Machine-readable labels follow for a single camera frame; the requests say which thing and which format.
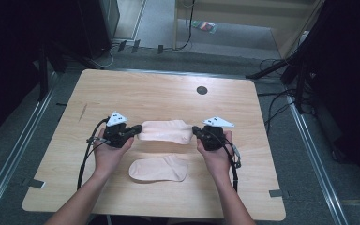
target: person's left hand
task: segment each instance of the person's left hand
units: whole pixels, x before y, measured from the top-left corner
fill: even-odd
[[[104,130],[105,129],[103,128],[98,134],[99,138],[103,137]],[[95,141],[94,147],[98,147],[95,149],[96,168],[93,172],[93,175],[108,179],[108,177],[118,167],[122,156],[128,149],[130,149],[133,141],[134,138],[129,138],[127,142],[125,142],[124,146],[122,146],[122,148],[114,148],[106,143],[100,145],[101,141]]]

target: beige sock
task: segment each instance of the beige sock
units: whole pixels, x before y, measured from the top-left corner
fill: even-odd
[[[187,175],[187,162],[176,155],[138,159],[130,165],[129,175],[142,181],[183,181]]]
[[[166,141],[189,144],[192,138],[192,125],[183,120],[145,121],[142,123],[142,133],[137,137],[144,141]]]

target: person's left arm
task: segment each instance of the person's left arm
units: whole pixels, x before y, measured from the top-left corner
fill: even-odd
[[[104,129],[98,136],[102,137],[103,133]],[[133,141],[134,139],[130,138],[121,149],[112,148],[107,144],[95,149],[96,168],[92,176],[45,224],[85,224],[98,201],[101,190]]]

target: forearm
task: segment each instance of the forearm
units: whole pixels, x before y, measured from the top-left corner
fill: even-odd
[[[214,176],[214,180],[227,224],[255,224],[253,218],[233,188],[230,177],[228,175],[219,175]]]
[[[45,224],[86,224],[107,178],[92,175]]]

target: table top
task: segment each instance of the table top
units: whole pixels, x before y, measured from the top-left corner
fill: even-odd
[[[199,86],[207,94],[197,92]],[[68,102],[35,179],[44,188],[30,187],[22,207],[27,211],[55,212],[76,191],[78,173],[97,123],[113,111],[128,118],[129,127],[144,121],[181,119],[203,127],[203,120],[219,116],[235,124],[227,127],[242,157],[237,170],[238,194],[254,219],[282,220],[281,197],[270,197],[279,189],[262,112],[254,83],[155,73],[85,70]],[[132,162],[175,154],[187,161],[183,182],[139,182],[128,175]],[[94,170],[93,154],[87,160],[83,182]],[[190,144],[148,142],[135,139],[118,169],[103,189],[93,210],[97,214],[174,218],[223,218],[216,186],[196,150]]]

